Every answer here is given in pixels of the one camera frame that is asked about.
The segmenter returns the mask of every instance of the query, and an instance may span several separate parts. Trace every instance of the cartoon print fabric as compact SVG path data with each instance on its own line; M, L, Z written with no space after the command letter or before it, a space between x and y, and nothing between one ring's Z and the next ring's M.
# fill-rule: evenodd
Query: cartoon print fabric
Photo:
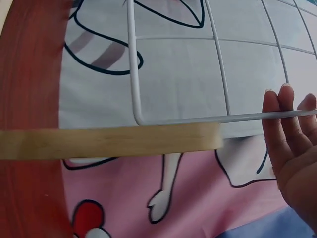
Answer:
M60 128L136 125L126 5L73 2ZM265 89L275 90L286 79L296 103L317 88L310 77L317 75L315 2L135 0L134 6L146 120L225 115L224 79L232 114L258 112ZM285 208L259 135L261 122L222 129L228 140L217 151L64 160L74 237L224 237ZM258 136L241 138L250 135Z
M90 164L65 160L70 219L76 224L80 207L91 203L95 217L102 213L104 219L94 221L89 218L94 211L85 211L87 215L81 216L88 219L82 220L88 222L87 233L102 229L112 238L214 238L286 207L271 181L274 177L267 173L271 165L263 138L238 139L244 140L239 147L236 140L227 141L228 153L120 157ZM240 173L226 165L228 160L244 165Z
M265 89L277 90L286 79L297 104L317 88L309 77L317 73L317 7L296 4L300 9L292 0L134 1L144 120L260 112ZM74 1L62 59L60 128L136 124L126 5ZM299 74L306 76L304 87ZM262 134L259 121L227 123L222 130L225 138Z

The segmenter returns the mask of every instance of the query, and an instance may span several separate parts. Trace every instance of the pink fabric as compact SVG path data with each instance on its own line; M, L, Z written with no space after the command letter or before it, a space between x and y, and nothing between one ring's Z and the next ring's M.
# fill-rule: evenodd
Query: pink fabric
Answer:
M74 171L64 167L63 176L70 219L79 202L94 200L104 209L103 229L112 238L214 238L286 206L276 181L231 187L214 151L184 153L170 208L156 224L149 221L147 204L161 187L162 156L121 157Z

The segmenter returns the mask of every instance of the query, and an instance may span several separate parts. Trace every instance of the blue fabric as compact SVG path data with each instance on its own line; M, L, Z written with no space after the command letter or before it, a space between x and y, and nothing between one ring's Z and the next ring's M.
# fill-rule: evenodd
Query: blue fabric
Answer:
M312 238L313 231L291 208L220 234L217 238Z

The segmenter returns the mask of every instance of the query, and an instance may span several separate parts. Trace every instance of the fingernail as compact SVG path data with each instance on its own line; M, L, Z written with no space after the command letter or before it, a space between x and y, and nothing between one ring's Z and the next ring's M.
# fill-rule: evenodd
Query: fingernail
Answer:
M289 84L289 83L284 83L283 85L282 85L282 87L291 87L291 85Z

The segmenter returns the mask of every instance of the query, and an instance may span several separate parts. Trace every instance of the metal wire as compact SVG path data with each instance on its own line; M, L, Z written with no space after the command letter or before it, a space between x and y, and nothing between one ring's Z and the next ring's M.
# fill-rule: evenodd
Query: metal wire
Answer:
M222 80L223 86L225 90L226 104L228 104L228 93L226 80L225 80L225 73L224 67L222 62L221 50L219 41L236 41L236 42L246 42L246 43L254 43L254 44L262 44L262 45L269 45L278 47L280 50L282 63L285 71L286 81L288 81L286 67L284 63L283 54L281 48L288 48L296 51L302 51L308 54L316 55L316 51L314 52L305 51L302 49L294 48L291 46L284 46L279 43L275 28L273 26L273 22L269 16L268 10L263 0L261 0L266 11L266 14L269 18L270 24L272 26L276 43L269 43L269 42L260 42L260 41L249 41L249 40L231 40L231 39L220 39L217 35L211 8L209 5L208 0L205 0L205 4L207 6L208 15L211 21L211 26L213 29L214 37L199 37L199 38L188 38L186 36L139 36L136 37L135 32L135 18L134 18L134 0L127 0L127 18L128 18L128 43L129 43L129 63L130 63L130 77L131 77L131 95L132 95L132 107L133 107L133 115L135 121L138 125L163 125L163 124L180 124L180 123L193 123L193 122L218 122L218 123L229 123L229 122L240 122L240 121L250 121L250 120L262 120L262 119L278 119L278 118L288 118L288 117L299 117L299 116L308 116L308 115L317 115L317 110L313 111L289 111L289 112L272 112L272 113L255 113L255 114L241 114L241 115L230 115L230 108L227 107L228 115L226 116L215 116L215 117L204 117L204 118L189 118L189 119L172 119L172 120L154 120L154 121L144 121L142 116L142 106L141 106L141 96L140 96L140 82L139 82L139 74L138 74L138 59L137 59L137 48L136 48L136 40L149 40L149 39L204 39L204 40L215 40L218 58L220 63L220 69L222 70ZM292 5L290 3L286 3L288 5L297 7L297 9L302 10L297 5Z

